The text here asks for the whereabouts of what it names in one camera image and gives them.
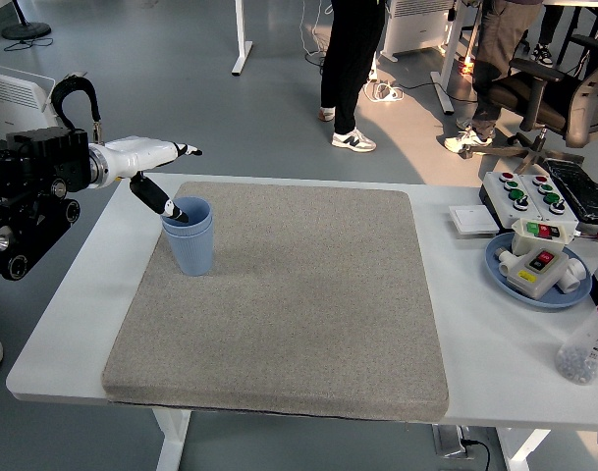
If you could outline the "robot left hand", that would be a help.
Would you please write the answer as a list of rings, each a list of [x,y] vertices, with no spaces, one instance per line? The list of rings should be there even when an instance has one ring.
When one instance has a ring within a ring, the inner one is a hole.
[[[179,144],[148,137],[129,136],[105,144],[91,143],[90,187],[104,187],[117,179],[130,178],[130,190],[155,213],[186,223],[187,214],[143,172],[167,165],[181,156],[199,156],[202,151],[188,144]]]

